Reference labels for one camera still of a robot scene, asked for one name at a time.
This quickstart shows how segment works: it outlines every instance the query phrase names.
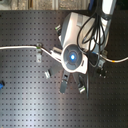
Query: blue light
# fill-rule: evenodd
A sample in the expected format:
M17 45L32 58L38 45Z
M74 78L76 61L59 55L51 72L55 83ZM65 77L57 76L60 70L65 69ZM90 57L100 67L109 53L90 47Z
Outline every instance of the blue light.
M75 59L75 56L74 55L71 55L71 60L74 60Z

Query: white cable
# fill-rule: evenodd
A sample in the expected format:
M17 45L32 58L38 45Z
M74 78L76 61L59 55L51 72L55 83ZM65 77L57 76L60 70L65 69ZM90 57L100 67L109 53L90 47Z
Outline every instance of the white cable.
M112 63L120 63L120 62L123 62L123 61L128 60L128 57L126 57L126 58L124 58L124 59L121 59L121 60L110 60L110 59L108 59L108 58L106 58L106 57L104 57L104 56L102 56L102 55L100 55L100 57L102 57L102 58L105 59L106 61L112 62Z
M36 48L36 46L7 46L7 47L0 47L2 49L17 49L17 48Z
M18 49L18 48L37 48L37 46L7 46L7 47L0 47L0 50L2 49ZM47 53L49 56L51 56L53 59L55 59L56 61L58 61L59 63L61 63L61 61L57 58L55 58L54 56L51 55L50 52L48 52L47 50L45 50L44 48L40 48L42 51L44 51L45 53Z

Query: black perforated table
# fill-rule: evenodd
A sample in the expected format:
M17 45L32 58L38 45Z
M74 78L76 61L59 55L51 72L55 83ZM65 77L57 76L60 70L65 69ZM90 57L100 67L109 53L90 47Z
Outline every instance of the black perforated table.
M60 47L54 28L70 11L0 12L0 46ZM106 47L108 58L128 56L128 11L116 11ZM79 94L72 75L65 94L59 93L62 72L46 79L56 64L43 53L36 63L35 49L0 50L0 127L3 128L127 128L128 61L106 63L106 79L90 79L89 100Z

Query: optical breadboard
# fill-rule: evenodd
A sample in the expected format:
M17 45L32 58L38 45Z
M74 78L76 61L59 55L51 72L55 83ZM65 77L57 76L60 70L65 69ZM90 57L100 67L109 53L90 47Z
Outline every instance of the optical breadboard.
M71 11L1 11L0 46L36 45L61 48L55 27ZM75 11L86 14L86 11ZM108 58L128 56L128 11L115 11L109 32ZM106 78L90 70L89 99L70 75L59 92L62 71L50 79L44 72L58 62L36 49L0 50L0 128L127 128L128 61L104 65Z

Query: metal bracket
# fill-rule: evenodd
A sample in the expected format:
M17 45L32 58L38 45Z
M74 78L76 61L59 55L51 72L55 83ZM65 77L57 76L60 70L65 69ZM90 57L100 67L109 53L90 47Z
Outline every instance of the metal bracket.
M64 70L63 76L62 76L62 82L60 86L60 92L65 93L65 90L67 88L68 79L69 79L70 73Z
M85 88L85 83L82 79L81 73L75 72L73 73L73 77L78 86L78 90L80 94L83 93L86 90L86 88Z
M107 51L106 50L103 50L102 52L102 56L106 57L107 58ZM103 68L103 65L106 61L103 59L103 58L100 58L99 60L99 64L98 64L98 68L97 68L97 73L100 75L100 76L103 76L104 78L106 78L106 71L104 70Z
M42 50L40 47L42 47L41 43L37 43L37 49L36 49L36 62L41 63L42 62Z
M56 32L57 32L57 34L58 34L58 36L60 36L61 35L61 25L59 24L57 27L55 27L55 30L56 30Z
M53 75L55 75L58 71L62 70L63 67L61 64L56 64L53 67L51 67L50 69L48 69L44 74L46 76L47 79L49 79L50 77L52 77Z
M108 52L106 50L103 50L102 56L107 57L107 54L108 54ZM100 58L98 67L102 68L105 62L106 62L105 59Z

